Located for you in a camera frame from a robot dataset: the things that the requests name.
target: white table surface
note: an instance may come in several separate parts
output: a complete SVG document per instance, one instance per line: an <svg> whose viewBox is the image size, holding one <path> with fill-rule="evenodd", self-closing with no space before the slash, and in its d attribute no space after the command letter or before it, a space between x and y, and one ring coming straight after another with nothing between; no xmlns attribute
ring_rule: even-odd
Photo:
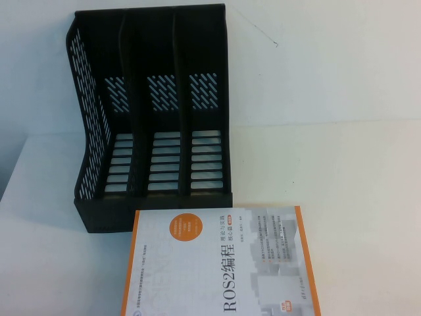
<svg viewBox="0 0 421 316"><path fill-rule="evenodd" d="M73 205L83 134L33 136L0 202L0 314L120 313L131 233ZM421 121L233 128L236 205L301 205L323 316L421 315Z"/></svg>

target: white wall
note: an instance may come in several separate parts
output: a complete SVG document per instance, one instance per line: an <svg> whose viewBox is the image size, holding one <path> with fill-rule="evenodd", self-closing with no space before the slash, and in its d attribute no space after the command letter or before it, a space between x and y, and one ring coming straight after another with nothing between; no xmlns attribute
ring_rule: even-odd
<svg viewBox="0 0 421 316"><path fill-rule="evenodd" d="M64 42L75 10L209 2L2 0L0 151L21 147L11 130L83 130ZM232 124L421 118L421 2L224 2Z"/></svg>

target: orange label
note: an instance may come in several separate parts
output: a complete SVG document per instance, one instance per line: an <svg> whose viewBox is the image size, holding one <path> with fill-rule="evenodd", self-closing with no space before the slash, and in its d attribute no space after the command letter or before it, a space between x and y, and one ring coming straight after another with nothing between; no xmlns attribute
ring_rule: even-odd
<svg viewBox="0 0 421 316"><path fill-rule="evenodd" d="M176 216L170 224L171 235L181 242L195 239L200 235L202 229L202 220L197 215L190 213Z"/></svg>
<svg viewBox="0 0 421 316"><path fill-rule="evenodd" d="M282 311L283 312L287 312L287 313L292 312L292 303L291 303L291 301L284 301L284 302L282 302L281 306L282 306Z"/></svg>

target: desk file holder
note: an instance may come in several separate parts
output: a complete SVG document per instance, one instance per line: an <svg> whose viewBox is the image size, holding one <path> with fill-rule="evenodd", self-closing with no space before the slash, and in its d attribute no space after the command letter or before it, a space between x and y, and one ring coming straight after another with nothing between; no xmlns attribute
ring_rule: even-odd
<svg viewBox="0 0 421 316"><path fill-rule="evenodd" d="M224 5L78 11L66 45L88 232L131 231L136 209L232 207Z"/></svg>

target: book cover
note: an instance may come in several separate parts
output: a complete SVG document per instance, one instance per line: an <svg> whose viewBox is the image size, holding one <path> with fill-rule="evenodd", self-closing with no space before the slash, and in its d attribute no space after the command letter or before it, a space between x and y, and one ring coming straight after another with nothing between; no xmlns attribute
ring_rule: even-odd
<svg viewBox="0 0 421 316"><path fill-rule="evenodd" d="M121 315L321 315L300 208L138 211Z"/></svg>

